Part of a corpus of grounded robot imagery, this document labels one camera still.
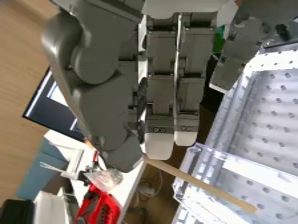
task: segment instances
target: hole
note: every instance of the hole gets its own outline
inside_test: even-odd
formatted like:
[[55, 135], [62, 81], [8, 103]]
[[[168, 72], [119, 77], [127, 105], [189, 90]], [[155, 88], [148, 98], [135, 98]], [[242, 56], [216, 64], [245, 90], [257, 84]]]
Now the hole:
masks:
[[264, 187], [264, 192], [269, 193], [270, 192], [269, 188]]
[[290, 129], [288, 127], [285, 127], [284, 128], [284, 131], [289, 133], [290, 132]]
[[286, 197], [285, 195], [282, 195], [282, 201], [289, 202], [289, 197]]
[[253, 185], [254, 185], [254, 183], [253, 183], [253, 181], [252, 181], [252, 180], [248, 180], [248, 181], [246, 181], [246, 184], [249, 184], [250, 186], [253, 186]]
[[273, 159], [274, 159], [274, 161], [276, 161], [277, 163], [280, 162], [280, 158], [278, 158], [278, 157], [274, 157]]
[[282, 214], [276, 214], [276, 217], [277, 217], [278, 219], [284, 219], [284, 215], [282, 215]]
[[257, 204], [257, 207], [258, 207], [260, 209], [265, 209], [265, 206], [264, 206], [262, 204]]
[[290, 73], [286, 73], [285, 76], [286, 76], [286, 78], [290, 78], [292, 77]]
[[290, 118], [294, 118], [296, 115], [294, 115], [293, 113], [289, 113], [289, 117], [290, 117]]

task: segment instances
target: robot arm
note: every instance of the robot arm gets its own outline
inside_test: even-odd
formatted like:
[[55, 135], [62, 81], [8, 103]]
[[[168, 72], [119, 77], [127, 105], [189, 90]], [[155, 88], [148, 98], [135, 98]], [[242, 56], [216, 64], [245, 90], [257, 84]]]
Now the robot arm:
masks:
[[[46, 53], [83, 134], [108, 165], [129, 172], [168, 159], [173, 144], [191, 146], [213, 36], [232, 19], [233, 0], [52, 0], [62, 12], [47, 25]], [[276, 29], [297, 18], [297, 0], [245, 0], [211, 86], [226, 92]], [[147, 19], [148, 73], [139, 84], [137, 26]], [[147, 112], [145, 122], [140, 117]]]
[[99, 0], [55, 3], [62, 12], [50, 21], [43, 37], [55, 79], [80, 129], [105, 162], [129, 172], [143, 152], [127, 124], [133, 87], [119, 56], [125, 55], [123, 45], [143, 18], [137, 10], [143, 1], [128, 5]]

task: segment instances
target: computer monitor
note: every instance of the computer monitor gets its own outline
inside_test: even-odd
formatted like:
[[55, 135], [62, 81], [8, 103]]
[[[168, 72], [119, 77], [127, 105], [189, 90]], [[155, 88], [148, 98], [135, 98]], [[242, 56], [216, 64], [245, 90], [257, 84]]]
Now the computer monitor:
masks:
[[84, 142], [76, 116], [68, 107], [51, 69], [46, 72], [23, 117]]

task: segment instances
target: white surface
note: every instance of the white surface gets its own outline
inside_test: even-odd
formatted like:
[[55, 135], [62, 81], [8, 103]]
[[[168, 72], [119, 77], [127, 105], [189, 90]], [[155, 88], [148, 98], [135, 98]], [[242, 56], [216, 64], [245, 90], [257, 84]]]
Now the white surface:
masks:
[[35, 199], [34, 224], [70, 224], [64, 199], [40, 191]]
[[175, 132], [175, 142], [179, 146], [191, 146], [196, 142], [197, 132]]
[[156, 19], [169, 18], [175, 12], [216, 12], [229, 0], [147, 0], [143, 14]]
[[175, 134], [145, 134], [145, 150], [151, 159], [168, 160], [173, 151], [173, 144]]
[[[79, 164], [79, 168], [77, 170], [85, 170], [85, 167], [88, 165], [92, 165], [92, 160], [93, 160], [93, 154], [95, 151], [81, 142], [79, 142], [77, 140], [67, 137], [66, 135], [55, 132], [55, 131], [48, 131], [48, 133], [46, 134], [46, 138], [54, 142], [58, 145], [64, 145], [67, 147], [72, 147], [76, 149], [84, 149], [84, 154], [83, 154], [83, 158], [81, 158], [81, 162]], [[131, 204], [131, 200], [139, 185], [139, 181], [141, 179], [143, 176], [143, 172], [145, 169], [145, 164], [141, 163], [132, 172], [129, 173], [124, 173], [124, 180], [121, 182], [121, 184], [115, 187], [115, 189], [111, 191], [111, 194], [113, 195], [113, 197], [116, 198], [120, 207], [121, 207], [121, 214], [120, 214], [120, 218], [119, 218], [119, 224], [121, 224], [129, 204]], [[81, 206], [83, 203], [83, 199], [85, 196], [85, 193], [88, 191], [88, 187], [84, 186], [84, 183], [81, 181], [75, 181], [71, 180], [72, 182], [72, 186], [74, 186], [74, 191], [75, 191], [75, 196], [77, 198], [77, 202], [79, 205]]]

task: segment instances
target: white cable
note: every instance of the white cable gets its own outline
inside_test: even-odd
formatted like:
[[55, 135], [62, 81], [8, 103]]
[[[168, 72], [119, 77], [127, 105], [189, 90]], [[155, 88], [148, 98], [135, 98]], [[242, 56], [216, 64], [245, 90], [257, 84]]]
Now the white cable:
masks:
[[153, 197], [156, 197], [157, 196], [157, 194], [160, 193], [160, 191], [161, 191], [161, 187], [163, 187], [163, 174], [161, 174], [161, 170], [159, 170], [160, 171], [160, 180], [161, 180], [161, 182], [160, 182], [160, 187], [159, 187], [159, 189], [157, 189], [157, 191], [156, 191], [156, 194], [153, 194], [153, 195], [149, 195], [149, 194], [147, 194], [147, 193], [144, 193], [143, 191], [140, 191], [140, 193], [143, 194], [143, 195], [145, 195], [147, 197], [149, 197], [149, 198], [153, 198]]

